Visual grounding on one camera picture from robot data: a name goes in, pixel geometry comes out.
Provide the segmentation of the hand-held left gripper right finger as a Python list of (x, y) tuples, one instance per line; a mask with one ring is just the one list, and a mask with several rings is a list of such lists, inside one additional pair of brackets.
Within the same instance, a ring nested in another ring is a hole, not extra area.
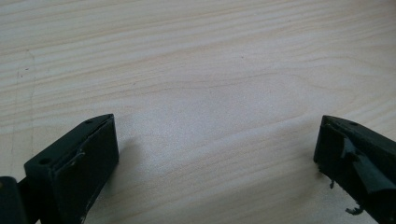
[(356, 216), (367, 212), (378, 224), (396, 224), (396, 142), (357, 122), (324, 116), (314, 162), (350, 195)]

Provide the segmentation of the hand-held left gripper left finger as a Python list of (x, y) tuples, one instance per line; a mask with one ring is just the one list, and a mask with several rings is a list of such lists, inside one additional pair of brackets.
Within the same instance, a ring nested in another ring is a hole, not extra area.
[(118, 162), (114, 116), (81, 122), (24, 164), (28, 219), (83, 224)]

